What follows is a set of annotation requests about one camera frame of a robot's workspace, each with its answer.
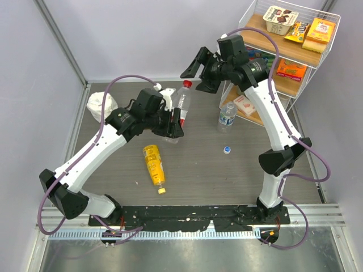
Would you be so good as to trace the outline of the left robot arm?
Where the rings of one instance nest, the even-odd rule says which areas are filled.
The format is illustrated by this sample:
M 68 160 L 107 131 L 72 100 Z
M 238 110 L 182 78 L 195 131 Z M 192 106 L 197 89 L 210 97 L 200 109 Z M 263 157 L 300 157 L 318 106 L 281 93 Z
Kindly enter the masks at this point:
M 110 226 L 120 221 L 120 207 L 113 198 L 86 192 L 83 185 L 106 158 L 144 130 L 161 137 L 182 137 L 181 110 L 172 107 L 175 94 L 173 88 L 141 90 L 129 109 L 113 110 L 96 135 L 69 161 L 55 171 L 45 169 L 40 173 L 49 200 L 66 219 L 85 213 L 101 217 Z

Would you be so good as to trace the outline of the red cap clear bottle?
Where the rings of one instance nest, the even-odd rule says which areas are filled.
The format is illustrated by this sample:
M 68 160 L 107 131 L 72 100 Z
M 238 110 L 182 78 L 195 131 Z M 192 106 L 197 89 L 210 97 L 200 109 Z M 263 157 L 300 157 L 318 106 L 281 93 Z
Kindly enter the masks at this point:
M 180 123 L 182 129 L 184 127 L 184 121 L 186 119 L 190 104 L 191 104 L 191 88 L 181 87 L 176 91 L 176 95 L 172 100 L 173 108 L 180 108 Z

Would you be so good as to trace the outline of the white bottle cap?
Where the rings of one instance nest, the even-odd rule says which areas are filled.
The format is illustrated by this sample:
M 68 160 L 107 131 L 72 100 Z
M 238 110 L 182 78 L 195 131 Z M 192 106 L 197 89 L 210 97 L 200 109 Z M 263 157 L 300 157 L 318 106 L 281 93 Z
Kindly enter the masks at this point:
M 231 153 L 231 148 L 230 148 L 230 147 L 228 147 L 228 146 L 226 146 L 226 147 L 224 147 L 223 152 L 224 152 L 225 154 L 229 154 L 229 153 Z

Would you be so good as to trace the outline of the clear bottle blue green label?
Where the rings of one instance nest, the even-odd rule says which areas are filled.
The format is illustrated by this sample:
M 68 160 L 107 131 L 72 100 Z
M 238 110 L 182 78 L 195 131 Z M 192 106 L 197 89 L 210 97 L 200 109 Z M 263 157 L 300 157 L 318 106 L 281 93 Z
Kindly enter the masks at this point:
M 231 131 L 237 111 L 238 109 L 233 102 L 228 102 L 221 108 L 217 126 L 220 132 L 229 133 Z

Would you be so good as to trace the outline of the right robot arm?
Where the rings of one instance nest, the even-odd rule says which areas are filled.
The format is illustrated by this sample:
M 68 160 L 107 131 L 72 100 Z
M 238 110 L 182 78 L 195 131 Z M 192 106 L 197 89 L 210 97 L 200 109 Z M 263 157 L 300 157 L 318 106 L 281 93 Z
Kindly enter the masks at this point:
M 194 78 L 201 65 L 199 91 L 214 94 L 221 82 L 229 81 L 238 86 L 252 102 L 267 131 L 271 149 L 259 155 L 264 171 L 263 188 L 256 200 L 258 221 L 268 224 L 281 211 L 283 201 L 279 196 L 295 162 L 312 145 L 310 138 L 301 137 L 291 123 L 269 81 L 269 68 L 261 58 L 250 60 L 240 35 L 226 36 L 218 41 L 219 51 L 212 53 L 202 47 L 192 63 L 181 73 L 181 78 Z

